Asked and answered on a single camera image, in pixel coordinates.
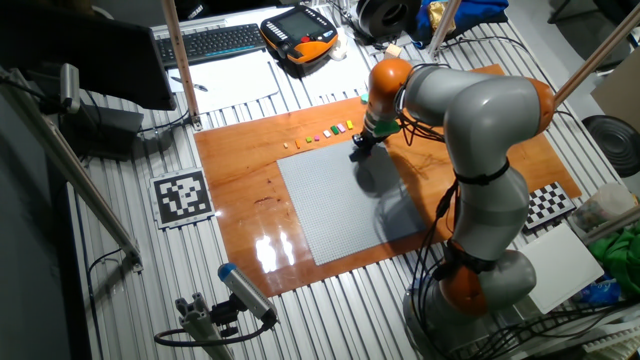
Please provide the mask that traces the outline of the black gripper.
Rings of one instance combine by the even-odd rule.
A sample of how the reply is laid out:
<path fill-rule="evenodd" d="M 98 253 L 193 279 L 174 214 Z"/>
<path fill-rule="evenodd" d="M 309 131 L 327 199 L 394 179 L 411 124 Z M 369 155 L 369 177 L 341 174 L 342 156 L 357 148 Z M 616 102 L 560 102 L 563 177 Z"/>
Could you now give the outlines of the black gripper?
<path fill-rule="evenodd" d="M 361 149 L 363 149 L 363 153 L 366 156 L 370 156 L 372 154 L 372 147 L 383 142 L 385 139 L 386 136 L 376 137 L 367 129 L 363 129 L 360 133 L 353 135 L 352 145 L 354 151 L 361 151 Z"/>

